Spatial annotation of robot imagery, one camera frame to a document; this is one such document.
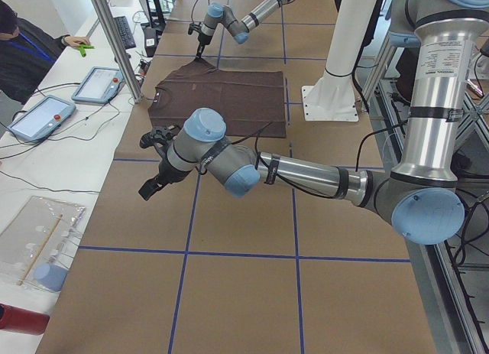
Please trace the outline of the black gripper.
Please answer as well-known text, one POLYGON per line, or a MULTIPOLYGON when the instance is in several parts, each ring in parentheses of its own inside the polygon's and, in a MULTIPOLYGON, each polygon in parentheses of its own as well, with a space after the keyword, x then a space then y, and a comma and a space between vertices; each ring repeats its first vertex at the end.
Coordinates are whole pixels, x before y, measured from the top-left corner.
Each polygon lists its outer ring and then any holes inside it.
POLYGON ((196 59, 201 59, 202 58, 203 51, 205 50, 205 46, 204 45, 209 45, 209 35, 199 34, 198 41, 199 41, 199 46, 197 48, 197 52, 196 52, 195 58, 196 59))
POLYGON ((158 166, 158 174, 149 180, 146 180, 139 189, 138 193, 144 200, 149 200, 155 193, 163 189, 163 186, 172 183, 179 183, 184 180, 189 171, 181 171, 175 168, 167 156, 164 155, 158 166))

